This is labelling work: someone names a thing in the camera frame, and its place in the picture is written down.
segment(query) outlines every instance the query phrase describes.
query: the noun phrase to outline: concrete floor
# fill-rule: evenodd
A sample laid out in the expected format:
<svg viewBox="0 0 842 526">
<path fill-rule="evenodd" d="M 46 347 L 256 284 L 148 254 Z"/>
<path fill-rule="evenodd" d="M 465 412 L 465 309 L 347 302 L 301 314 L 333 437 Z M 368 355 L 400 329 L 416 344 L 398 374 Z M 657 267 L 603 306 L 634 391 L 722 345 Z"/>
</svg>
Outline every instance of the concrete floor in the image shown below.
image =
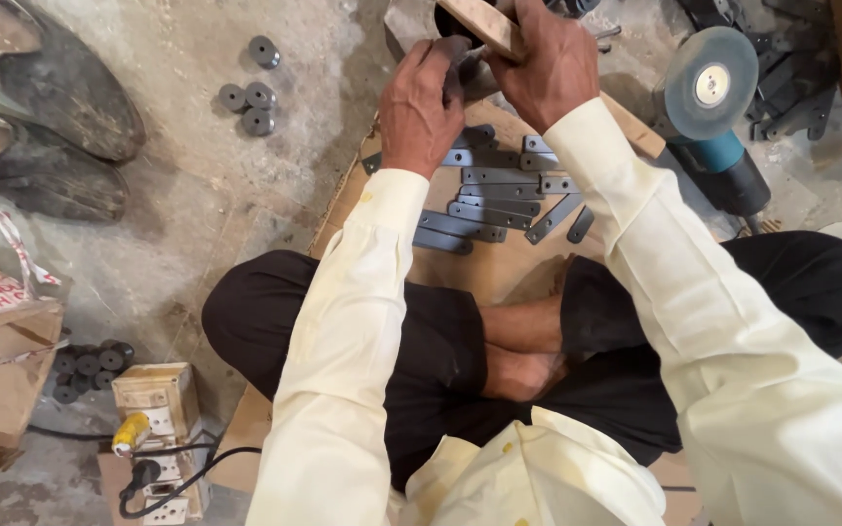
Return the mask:
<svg viewBox="0 0 842 526">
<path fill-rule="evenodd" d="M 384 43 L 386 0 L 38 0 L 74 29 L 127 86 L 149 131 L 122 167 L 132 190 L 123 221 L 63 225 L 12 211 L 39 265 L 64 280 L 42 292 L 66 299 L 72 341 L 130 341 L 143 362 L 186 360 L 199 377 L 207 428 L 217 432 L 244 380 L 203 338 L 200 306 L 227 269 L 275 248 L 304 251 L 339 176 L 368 130 L 394 61 Z M 621 23 L 601 59 L 603 86 L 643 116 L 689 25 L 673 0 L 610 0 L 595 28 Z M 282 64 L 245 56 L 264 34 Z M 215 101 L 227 82 L 263 80 L 278 94 L 277 132 L 245 137 Z M 745 127 L 737 129 L 745 138 Z M 773 187 L 767 217 L 786 228 L 842 220 L 842 103 L 816 144 L 794 137 L 747 143 Z M 18 262 L 0 235 L 0 268 Z M 111 432 L 111 397 L 70 406 L 38 402 L 34 422 Z M 29 434 L 21 459 L 0 472 L 0 524 L 108 524 L 92 444 Z M 240 523 L 248 497 L 217 488 L 205 522 Z"/>
</svg>

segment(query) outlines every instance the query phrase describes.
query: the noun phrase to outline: gray rubber washer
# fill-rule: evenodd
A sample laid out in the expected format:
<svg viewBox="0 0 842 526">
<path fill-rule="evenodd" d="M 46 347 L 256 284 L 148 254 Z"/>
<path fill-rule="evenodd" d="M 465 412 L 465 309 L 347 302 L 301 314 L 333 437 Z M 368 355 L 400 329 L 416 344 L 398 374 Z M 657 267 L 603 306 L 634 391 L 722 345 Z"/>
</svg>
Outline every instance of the gray rubber washer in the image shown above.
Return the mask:
<svg viewBox="0 0 842 526">
<path fill-rule="evenodd" d="M 255 64 L 265 69 L 274 69 L 282 62 L 282 54 L 278 53 L 275 43 L 271 41 L 271 38 L 262 35 L 249 42 L 249 55 Z"/>
<path fill-rule="evenodd" d="M 278 103 L 275 91 L 263 82 L 252 82 L 246 86 L 245 99 L 249 106 L 266 111 L 271 110 Z"/>
<path fill-rule="evenodd" d="M 240 113 L 249 107 L 245 99 L 245 90 L 236 84 L 227 84 L 220 88 L 220 104 L 232 113 Z"/>
<path fill-rule="evenodd" d="M 697 79 L 717 65 L 728 73 L 727 93 L 717 104 L 699 103 Z M 758 80 L 759 59 L 749 39 L 729 27 L 710 27 L 689 38 L 674 54 L 661 86 L 664 109 L 684 137 L 719 137 L 746 112 Z"/>
<path fill-rule="evenodd" d="M 242 127 L 252 137 L 265 137 L 275 131 L 275 120 L 265 110 L 250 108 L 242 115 Z"/>
</svg>

